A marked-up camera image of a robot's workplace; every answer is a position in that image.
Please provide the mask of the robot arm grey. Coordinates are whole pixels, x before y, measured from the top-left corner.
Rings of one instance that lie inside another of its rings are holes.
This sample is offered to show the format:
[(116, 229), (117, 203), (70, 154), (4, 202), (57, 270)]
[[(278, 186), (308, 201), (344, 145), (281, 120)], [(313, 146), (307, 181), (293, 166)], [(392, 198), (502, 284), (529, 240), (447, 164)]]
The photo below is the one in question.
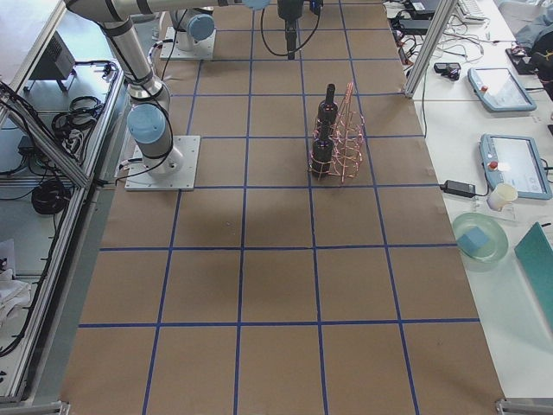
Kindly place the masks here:
[[(277, 14), (284, 21), (284, 34), (288, 54), (297, 50), (297, 21), (302, 16), (303, 1), (276, 2)], [(203, 42), (215, 32), (213, 12), (208, 9), (195, 8), (170, 13), (173, 29), (174, 44), (181, 51), (191, 52), (194, 45)]]

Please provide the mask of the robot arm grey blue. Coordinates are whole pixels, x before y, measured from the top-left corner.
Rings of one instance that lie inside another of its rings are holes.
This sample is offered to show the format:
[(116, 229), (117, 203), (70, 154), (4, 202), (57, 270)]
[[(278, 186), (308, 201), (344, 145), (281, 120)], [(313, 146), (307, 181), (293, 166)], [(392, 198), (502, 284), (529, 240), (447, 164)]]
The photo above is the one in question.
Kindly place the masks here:
[(155, 74), (142, 51), (132, 17), (169, 12), (177, 18), (174, 30), (195, 40), (214, 31), (209, 9), (226, 7), (230, 1), (66, 1), (74, 14), (96, 23), (124, 70), (134, 107), (127, 117), (128, 130), (142, 153), (144, 173), (171, 176), (182, 166), (168, 119), (170, 102), (165, 82)]

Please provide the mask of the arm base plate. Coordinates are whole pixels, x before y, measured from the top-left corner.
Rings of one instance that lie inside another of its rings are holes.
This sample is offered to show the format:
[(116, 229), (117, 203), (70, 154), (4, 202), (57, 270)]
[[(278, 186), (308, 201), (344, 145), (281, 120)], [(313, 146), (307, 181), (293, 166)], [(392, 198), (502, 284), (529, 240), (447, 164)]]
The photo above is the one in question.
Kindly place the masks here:
[(139, 161), (132, 163), (125, 180), (124, 188), (128, 191), (192, 191), (200, 153), (200, 136), (175, 136), (173, 149), (168, 158), (158, 167), (160, 161), (146, 158), (138, 145), (135, 145), (133, 157)]
[(187, 34), (176, 36), (176, 45), (171, 41), (175, 37), (175, 30), (168, 27), (165, 33), (165, 40), (162, 46), (160, 57), (163, 61), (211, 61), (215, 44), (216, 30), (204, 40), (196, 41)]

